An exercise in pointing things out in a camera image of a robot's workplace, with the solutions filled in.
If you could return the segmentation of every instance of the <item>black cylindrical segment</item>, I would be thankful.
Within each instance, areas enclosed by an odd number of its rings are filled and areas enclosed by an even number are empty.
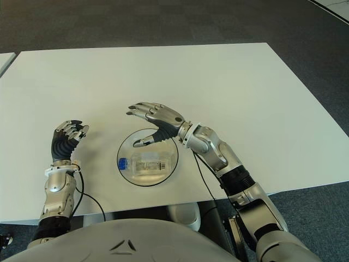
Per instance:
[[[70,219],[68,217],[47,217],[39,222],[33,241],[45,237],[61,236],[69,230]]]
[[[230,170],[218,179],[228,196],[240,193],[255,183],[243,165]]]

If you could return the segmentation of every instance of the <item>black circle outline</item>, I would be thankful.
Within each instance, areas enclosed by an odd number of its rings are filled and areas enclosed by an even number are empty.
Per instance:
[[[127,138],[129,138],[130,136],[132,136],[134,133],[137,133],[137,132],[139,132],[139,131],[141,131],[141,130],[146,130],[146,129],[157,130],[157,129],[155,129],[155,128],[142,128],[142,129],[140,129],[140,130],[134,131],[132,134],[128,135]],[[124,177],[124,175],[121,173],[120,168],[119,168],[119,162],[118,162],[118,156],[119,156],[120,148],[122,147],[122,145],[124,144],[124,142],[127,140],[127,138],[125,138],[124,141],[122,141],[122,143],[121,143],[121,145],[120,145],[120,147],[119,147],[118,153],[117,153],[117,155],[116,155],[116,165],[117,165],[117,167],[118,167],[118,170],[119,170],[121,176],[122,176],[127,182],[129,182],[129,183],[131,183],[131,184],[134,184],[134,183],[132,183],[131,181],[129,181],[126,177]],[[140,184],[134,184],[135,186],[139,186],[139,187],[153,187],[153,186],[156,186],[157,184],[163,183],[164,181],[166,181],[166,180],[173,174],[173,172],[175,171],[175,169],[176,169],[176,167],[177,167],[177,164],[178,164],[179,153],[178,153],[178,147],[177,147],[176,142],[174,141],[173,138],[171,138],[171,139],[172,139],[172,141],[173,141],[173,143],[174,143],[174,145],[175,145],[175,147],[176,147],[176,151],[177,151],[177,162],[176,162],[176,165],[174,166],[173,171],[170,173],[170,175],[169,175],[167,178],[165,178],[164,180],[162,180],[161,182],[156,183],[156,184],[150,184],[149,186],[142,186],[142,185],[140,185]]]

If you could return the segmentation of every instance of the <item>white table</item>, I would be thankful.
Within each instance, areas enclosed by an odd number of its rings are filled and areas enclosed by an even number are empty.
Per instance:
[[[15,53],[0,53],[0,75],[15,56]]]
[[[140,101],[213,128],[268,193],[349,178],[349,138],[265,43],[29,51],[0,79],[0,198],[8,200],[0,221],[39,217],[53,130],[69,119],[90,125],[73,157],[86,192],[106,212],[209,200],[192,153],[180,145],[165,182],[139,187],[122,178],[120,144],[152,127],[125,114]],[[214,196],[226,197],[202,170]],[[84,198],[77,214],[97,212]]]

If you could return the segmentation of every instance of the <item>bottle label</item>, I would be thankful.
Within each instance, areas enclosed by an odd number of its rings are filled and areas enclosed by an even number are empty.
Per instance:
[[[163,170],[166,168],[165,162],[137,162],[137,171]]]

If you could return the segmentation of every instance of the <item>blue bottle cap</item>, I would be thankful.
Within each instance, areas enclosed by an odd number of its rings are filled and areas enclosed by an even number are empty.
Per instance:
[[[124,157],[120,158],[118,163],[119,170],[125,170],[127,166],[128,166],[127,158],[124,158]]]

